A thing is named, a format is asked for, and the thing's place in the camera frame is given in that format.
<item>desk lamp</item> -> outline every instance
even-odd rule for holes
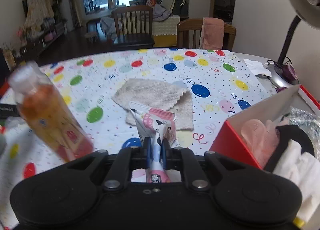
[[[297,15],[294,17],[290,25],[278,61],[268,60],[269,66],[267,67],[271,71],[272,75],[272,77],[269,79],[278,88],[290,87],[293,84],[299,83],[298,77],[291,64],[291,61],[286,56],[292,40],[293,33],[297,25],[300,23],[301,20],[303,20],[312,28],[320,29],[320,0],[289,1],[295,9]],[[284,64],[285,58],[287,58],[289,62]]]

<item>screw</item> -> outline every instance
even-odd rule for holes
[[[150,189],[144,189],[142,190],[143,193],[150,195],[151,194],[151,190]]]
[[[208,182],[203,179],[197,179],[192,182],[192,185],[196,188],[205,188],[208,186]]]
[[[115,189],[120,186],[120,182],[114,179],[107,180],[104,185],[109,189]]]

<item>chair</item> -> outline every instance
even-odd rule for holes
[[[203,19],[202,18],[191,18],[181,21],[177,26],[177,47],[178,48],[190,48],[189,44],[189,31],[193,30],[192,48],[196,48],[196,31],[202,29]],[[233,43],[235,42],[236,28],[229,24],[224,24],[224,34],[223,34],[223,47],[222,49],[227,49],[232,51]]]
[[[151,7],[144,5],[118,7],[113,12],[113,15],[117,33],[117,39],[114,41],[116,49],[132,50],[153,47],[155,42],[152,37]],[[122,26],[121,30],[119,28],[119,18]]]

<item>chair seat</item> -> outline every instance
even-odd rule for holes
[[[152,36],[148,33],[136,33],[136,34],[125,34],[120,35],[114,41],[114,45],[121,47],[131,47],[131,46],[153,46],[155,41]]]

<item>bottle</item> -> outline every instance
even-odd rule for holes
[[[19,67],[8,83],[15,92],[21,117],[65,162],[93,151],[93,144],[36,62]]]

